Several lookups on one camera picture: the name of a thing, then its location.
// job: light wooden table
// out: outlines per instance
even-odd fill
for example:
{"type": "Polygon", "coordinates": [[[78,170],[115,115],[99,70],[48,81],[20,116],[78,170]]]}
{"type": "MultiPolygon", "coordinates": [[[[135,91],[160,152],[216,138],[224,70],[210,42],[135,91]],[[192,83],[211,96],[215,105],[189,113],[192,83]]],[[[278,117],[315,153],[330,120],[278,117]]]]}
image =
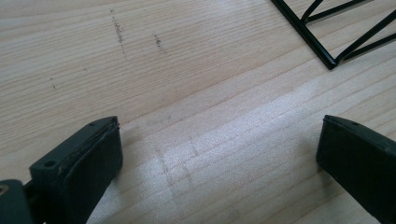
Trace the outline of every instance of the light wooden table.
{"type": "MultiPolygon", "coordinates": [[[[337,54],[395,7],[310,29],[337,54]]],[[[395,52],[330,72],[270,0],[2,1],[0,178],[117,115],[124,165],[89,223],[376,223],[315,154],[325,114],[396,139],[395,52]]]]}

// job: black plastic part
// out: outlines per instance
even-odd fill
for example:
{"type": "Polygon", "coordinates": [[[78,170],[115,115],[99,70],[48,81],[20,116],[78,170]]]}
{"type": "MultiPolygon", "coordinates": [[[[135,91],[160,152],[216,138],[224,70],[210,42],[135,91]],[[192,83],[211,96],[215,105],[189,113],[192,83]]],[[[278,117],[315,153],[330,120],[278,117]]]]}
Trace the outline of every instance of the black plastic part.
{"type": "Polygon", "coordinates": [[[24,187],[0,181],[0,224],[86,223],[121,166],[117,117],[92,122],[35,162],[24,187]]]}
{"type": "Polygon", "coordinates": [[[351,120],[323,121],[318,165],[381,223],[396,223],[396,143],[351,120]]]}
{"type": "Polygon", "coordinates": [[[311,49],[318,55],[318,57],[323,61],[329,70],[334,69],[334,67],[339,64],[349,62],[365,53],[372,50],[378,49],[396,40],[396,34],[388,35],[373,44],[367,45],[363,48],[359,47],[367,42],[371,37],[378,34],[381,30],[387,27],[391,22],[396,20],[396,10],[393,10],[384,20],[379,22],[375,27],[370,29],[367,33],[361,36],[358,40],[352,43],[348,48],[340,53],[335,59],[317,40],[317,38],[309,31],[306,27],[307,24],[312,22],[318,22],[330,18],[332,16],[338,15],[342,12],[352,9],[353,7],[361,6],[365,3],[371,2],[371,0],[352,0],[344,3],[341,6],[331,8],[329,10],[320,12],[319,14],[310,16],[314,10],[323,2],[323,0],[316,0],[308,8],[301,19],[289,8],[288,4],[284,0],[272,0],[280,12],[285,16],[294,29],[300,34],[300,36],[305,40],[305,42],[311,47],[311,49]]]}
{"type": "Polygon", "coordinates": [[[0,181],[0,223],[34,224],[19,180],[0,181]]]}
{"type": "Polygon", "coordinates": [[[85,223],[121,166],[117,118],[86,125],[35,162],[33,185],[50,204],[46,222],[85,223]]]}

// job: black wire rack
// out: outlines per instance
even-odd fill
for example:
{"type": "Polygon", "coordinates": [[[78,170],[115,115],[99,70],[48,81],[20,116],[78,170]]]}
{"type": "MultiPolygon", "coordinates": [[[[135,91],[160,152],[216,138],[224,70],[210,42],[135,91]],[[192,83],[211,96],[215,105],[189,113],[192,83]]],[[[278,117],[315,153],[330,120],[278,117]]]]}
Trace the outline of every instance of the black wire rack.
{"type": "Polygon", "coordinates": [[[358,38],[349,47],[342,51],[336,58],[334,58],[329,51],[327,51],[317,40],[317,38],[309,31],[307,25],[314,22],[326,20],[330,17],[336,16],[340,13],[348,11],[354,7],[359,7],[368,2],[374,0],[352,0],[344,3],[338,7],[333,7],[318,14],[311,14],[318,8],[323,0],[315,0],[314,3],[306,10],[304,15],[299,19],[297,15],[291,10],[291,8],[283,0],[272,0],[282,14],[288,19],[295,30],[303,37],[305,42],[311,47],[311,49],[318,55],[318,57],[324,62],[329,70],[334,69],[336,66],[349,62],[365,53],[368,53],[374,49],[378,49],[385,46],[392,41],[396,40],[396,33],[388,35],[380,40],[375,41],[372,44],[360,48],[365,42],[376,35],[378,32],[383,30],[389,24],[396,19],[396,9],[393,10],[385,19],[380,21],[377,25],[371,28],[368,32],[358,38]]]}

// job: wooden surface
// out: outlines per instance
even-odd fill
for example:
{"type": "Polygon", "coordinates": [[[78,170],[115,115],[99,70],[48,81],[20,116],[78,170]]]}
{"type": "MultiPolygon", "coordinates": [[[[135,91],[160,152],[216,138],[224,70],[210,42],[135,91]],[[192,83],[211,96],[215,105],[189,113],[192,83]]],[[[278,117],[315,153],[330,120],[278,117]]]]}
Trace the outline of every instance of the wooden surface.
{"type": "MultiPolygon", "coordinates": [[[[395,7],[310,29],[335,55],[395,7]]],[[[117,115],[124,165],[89,223],[376,223],[315,154],[325,114],[396,139],[395,52],[330,72],[270,0],[2,1],[0,179],[117,115]]]]}

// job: dark scuff mark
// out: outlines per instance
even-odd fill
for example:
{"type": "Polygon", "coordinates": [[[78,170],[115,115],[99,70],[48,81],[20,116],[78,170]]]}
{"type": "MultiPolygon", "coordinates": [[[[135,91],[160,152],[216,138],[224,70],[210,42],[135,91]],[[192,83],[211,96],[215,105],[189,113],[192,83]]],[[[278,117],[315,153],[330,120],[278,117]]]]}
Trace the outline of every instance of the dark scuff mark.
{"type": "Polygon", "coordinates": [[[161,39],[157,36],[154,35],[155,37],[155,44],[157,45],[157,48],[160,50],[161,53],[166,53],[166,51],[163,49],[163,44],[161,39]]]}
{"type": "Polygon", "coordinates": [[[53,88],[54,90],[56,90],[56,87],[55,87],[55,85],[54,85],[53,82],[52,82],[53,78],[51,77],[49,80],[50,80],[50,84],[52,85],[52,88],[53,88]]]}
{"type": "Polygon", "coordinates": [[[123,37],[123,35],[122,35],[122,33],[124,32],[124,29],[123,29],[123,27],[120,26],[120,24],[119,24],[119,22],[117,21],[117,19],[116,19],[115,16],[112,16],[111,18],[112,18],[112,20],[113,20],[114,28],[116,29],[117,37],[119,38],[119,43],[120,43],[120,46],[121,46],[121,49],[122,49],[122,54],[123,54],[123,56],[124,56],[124,58],[125,58],[125,61],[126,61],[126,60],[127,60],[127,57],[126,57],[126,53],[125,53],[125,48],[124,48],[124,46],[123,46],[123,44],[122,44],[122,43],[124,42],[124,37],[123,37]]]}
{"type": "Polygon", "coordinates": [[[116,28],[116,33],[117,36],[119,37],[119,42],[120,44],[124,41],[123,36],[122,36],[122,32],[124,31],[123,28],[119,25],[119,23],[117,22],[116,18],[113,16],[113,24],[114,24],[114,28],[116,28]]]}

